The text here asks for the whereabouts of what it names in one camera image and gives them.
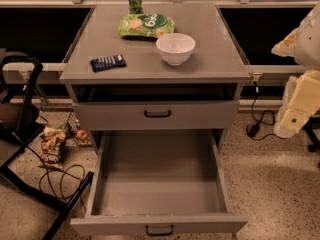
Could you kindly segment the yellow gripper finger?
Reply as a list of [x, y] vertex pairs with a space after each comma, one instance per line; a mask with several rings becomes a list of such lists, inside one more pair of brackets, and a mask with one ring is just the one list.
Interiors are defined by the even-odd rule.
[[293, 57], [298, 29], [292, 30], [282, 41], [275, 44], [271, 53], [280, 57]]

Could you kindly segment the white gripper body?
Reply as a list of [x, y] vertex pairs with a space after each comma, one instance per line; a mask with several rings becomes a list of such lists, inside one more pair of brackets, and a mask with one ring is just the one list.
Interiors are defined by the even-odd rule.
[[300, 77], [290, 76], [274, 126], [274, 134], [291, 138], [320, 109], [320, 71], [307, 70]]

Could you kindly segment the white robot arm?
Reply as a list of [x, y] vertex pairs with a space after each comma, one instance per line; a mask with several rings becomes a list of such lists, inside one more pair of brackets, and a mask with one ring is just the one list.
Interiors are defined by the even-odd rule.
[[291, 138], [320, 109], [320, 4], [271, 53], [293, 57], [306, 69], [300, 77], [291, 76], [287, 81], [274, 125], [275, 135]]

